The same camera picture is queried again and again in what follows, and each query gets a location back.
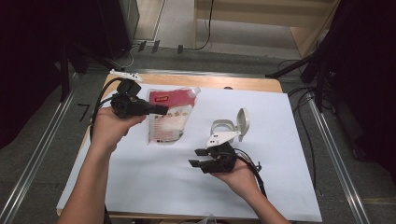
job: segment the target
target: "gray floor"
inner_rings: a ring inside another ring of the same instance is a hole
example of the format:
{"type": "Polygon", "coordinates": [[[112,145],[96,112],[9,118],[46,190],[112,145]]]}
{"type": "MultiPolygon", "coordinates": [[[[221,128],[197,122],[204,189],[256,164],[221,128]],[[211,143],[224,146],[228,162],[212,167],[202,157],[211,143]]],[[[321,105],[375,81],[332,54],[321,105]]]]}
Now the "gray floor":
{"type": "MultiPolygon", "coordinates": [[[[165,43],[165,40],[168,39],[169,37],[162,38],[162,43],[165,43]]],[[[286,59],[297,57],[293,53],[283,52],[282,50],[287,48],[295,51],[289,44],[285,46],[288,47],[280,47],[279,51],[261,49],[260,55],[247,55],[247,53],[242,51],[237,54],[232,51],[226,53],[184,51],[182,54],[177,54],[175,50],[171,49],[160,49],[157,53],[151,54],[150,47],[141,52],[137,52],[134,49],[132,51],[134,64],[127,71],[136,69],[201,71],[235,73],[243,77],[263,78],[263,75],[277,71],[279,63],[286,59]]],[[[127,64],[130,61],[131,59],[127,55],[117,60],[121,64],[127,64]]],[[[108,70],[102,65],[90,60],[88,62],[90,63],[90,69],[86,75],[78,75],[79,80],[75,85],[76,92],[71,104],[49,145],[48,152],[21,203],[20,209],[13,219],[13,223],[54,223],[57,220],[55,206],[73,167],[82,137],[90,123],[88,115],[92,112],[96,96],[108,74],[108,70]],[[80,120],[85,107],[78,104],[91,105],[88,115],[82,121],[80,120]]],[[[279,81],[284,92],[303,86],[299,79],[298,71],[291,72],[279,81]]],[[[298,97],[296,95],[290,99],[291,106],[296,105],[298,97]]],[[[59,105],[59,98],[60,89],[57,89],[32,116],[17,139],[0,150],[1,210],[5,206],[7,198],[21,176],[27,162],[34,153],[35,147],[49,124],[51,116],[59,105]]],[[[308,105],[302,107],[302,114],[315,150],[317,197],[323,223],[355,223],[346,195],[334,171],[329,153],[308,105]]],[[[396,211],[396,187],[391,182],[389,173],[377,163],[356,161],[351,153],[351,145],[337,117],[329,111],[325,111],[325,117],[372,223],[396,222],[396,213],[394,212],[396,211]]],[[[312,156],[306,134],[297,116],[295,121],[307,165],[311,175],[313,175],[312,156]]],[[[131,223],[131,220],[116,218],[114,222],[131,223]]]]}

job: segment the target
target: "white sheet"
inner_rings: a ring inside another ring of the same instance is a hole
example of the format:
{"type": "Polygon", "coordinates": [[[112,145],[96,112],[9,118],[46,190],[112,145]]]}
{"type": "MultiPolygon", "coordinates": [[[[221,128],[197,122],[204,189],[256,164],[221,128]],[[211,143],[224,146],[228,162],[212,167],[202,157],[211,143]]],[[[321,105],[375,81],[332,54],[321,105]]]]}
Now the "white sheet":
{"type": "MultiPolygon", "coordinates": [[[[178,86],[142,84],[148,89],[178,86]]],[[[260,175],[270,202],[288,220],[321,221],[318,201],[291,114],[287,94],[201,88],[184,135],[172,146],[147,145],[148,125],[134,126],[118,144],[110,161],[106,206],[124,213],[257,218],[252,209],[224,183],[192,168],[196,148],[205,147],[216,119],[236,123],[241,107],[248,110],[250,129],[243,142],[233,141],[262,165],[260,175]]],[[[62,209],[76,183],[86,156],[86,141],[57,208],[62,209]]]]}

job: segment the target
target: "floor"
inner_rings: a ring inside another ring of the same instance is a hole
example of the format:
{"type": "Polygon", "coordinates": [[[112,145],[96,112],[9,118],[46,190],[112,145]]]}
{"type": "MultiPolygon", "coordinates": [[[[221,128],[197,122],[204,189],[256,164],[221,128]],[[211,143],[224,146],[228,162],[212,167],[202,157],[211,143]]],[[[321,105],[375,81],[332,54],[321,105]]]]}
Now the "floor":
{"type": "MultiPolygon", "coordinates": [[[[202,51],[185,50],[182,54],[177,54],[175,50],[177,45],[182,44],[185,48],[191,46],[191,27],[189,26],[191,3],[193,3],[192,0],[165,1],[158,30],[154,32],[156,33],[154,40],[161,40],[161,48],[156,53],[151,53],[150,47],[140,52],[133,49],[131,54],[134,57],[134,63],[133,66],[125,68],[127,71],[144,72],[152,71],[152,69],[196,71],[209,72],[214,75],[233,73],[241,77],[263,78],[264,74],[274,73],[292,63],[286,60],[300,59],[288,28],[257,27],[224,22],[213,22],[211,47],[209,45],[208,49],[202,51]],[[229,34],[227,32],[230,29],[235,30],[229,34]]],[[[204,21],[201,23],[199,40],[201,43],[205,41],[204,21]]],[[[131,60],[129,55],[125,55],[118,59],[117,63],[128,64],[131,60]]],[[[84,116],[86,107],[82,105],[92,105],[95,102],[108,74],[108,70],[101,64],[90,59],[87,59],[87,62],[90,65],[87,74],[78,74],[72,78],[76,81],[73,84],[75,87],[73,97],[70,99],[66,113],[59,121],[56,132],[51,137],[48,148],[42,155],[41,163],[35,170],[35,178],[24,185],[26,191],[22,192],[23,200],[19,204],[18,211],[13,214],[15,217],[12,223],[56,222],[55,206],[73,167],[82,136],[90,123],[89,116],[84,116]]],[[[295,70],[279,79],[284,92],[303,86],[299,75],[299,71],[295,70]]],[[[60,92],[58,88],[50,95],[17,139],[0,150],[0,209],[3,210],[6,206],[7,199],[20,180],[26,164],[37,150],[52,115],[56,113],[58,106],[61,108],[64,106],[58,102],[60,92]]],[[[295,95],[290,98],[291,107],[296,106],[299,97],[300,95],[295,95]]],[[[307,104],[302,106],[301,110],[304,124],[313,143],[315,157],[309,147],[304,126],[297,115],[295,122],[308,168],[311,175],[316,176],[317,197],[323,223],[367,223],[356,220],[351,212],[342,182],[335,171],[312,109],[307,104]]],[[[391,182],[389,173],[377,163],[356,161],[336,114],[326,110],[324,116],[371,223],[396,222],[396,213],[394,213],[396,211],[396,187],[391,182]]],[[[115,218],[114,223],[132,223],[132,220],[115,218]]]]}

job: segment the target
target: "wooden table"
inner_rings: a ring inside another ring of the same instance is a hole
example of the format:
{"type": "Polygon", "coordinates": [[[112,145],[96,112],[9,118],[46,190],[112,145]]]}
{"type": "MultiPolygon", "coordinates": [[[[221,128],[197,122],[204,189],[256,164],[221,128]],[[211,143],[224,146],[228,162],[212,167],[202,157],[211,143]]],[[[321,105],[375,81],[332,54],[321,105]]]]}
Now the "wooden table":
{"type": "MultiPolygon", "coordinates": [[[[209,19],[211,2],[194,2],[194,48],[197,20],[209,19]]],[[[303,58],[315,46],[322,32],[329,29],[339,2],[340,0],[215,0],[212,20],[288,26],[303,58]]]]}
{"type": "MultiPolygon", "coordinates": [[[[204,88],[224,88],[231,87],[235,90],[246,91],[271,91],[282,92],[280,83],[275,79],[268,78],[244,78],[244,77],[215,77],[215,76],[194,76],[194,75],[172,75],[172,74],[139,74],[144,79],[146,84],[160,84],[160,85],[176,85],[176,86],[189,86],[189,87],[204,87],[204,88]]],[[[114,75],[109,75],[106,83],[113,79],[114,75]]],[[[104,97],[114,91],[119,85],[119,82],[112,83],[106,90],[104,97]]],[[[57,210],[58,215],[62,213],[62,209],[57,210]]],[[[175,216],[120,216],[117,214],[110,214],[112,217],[126,217],[126,218],[144,218],[153,219],[154,223],[162,221],[162,223],[176,224],[181,223],[183,219],[191,219],[191,217],[175,217],[175,216]]],[[[259,220],[227,220],[230,224],[258,224],[259,220]]]]}

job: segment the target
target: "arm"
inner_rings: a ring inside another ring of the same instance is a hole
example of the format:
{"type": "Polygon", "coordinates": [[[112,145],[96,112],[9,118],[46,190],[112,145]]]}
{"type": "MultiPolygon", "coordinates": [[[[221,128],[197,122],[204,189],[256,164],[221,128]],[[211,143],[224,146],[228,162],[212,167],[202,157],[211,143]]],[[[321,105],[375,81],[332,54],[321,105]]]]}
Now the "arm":
{"type": "Polygon", "coordinates": [[[111,108],[101,108],[93,127],[93,136],[78,179],[58,223],[103,223],[108,165],[117,143],[129,128],[146,116],[119,119],[111,108]]]}
{"type": "Polygon", "coordinates": [[[224,181],[233,192],[243,198],[257,214],[261,223],[289,223],[262,195],[254,174],[242,161],[237,160],[230,173],[212,175],[224,181]]]}

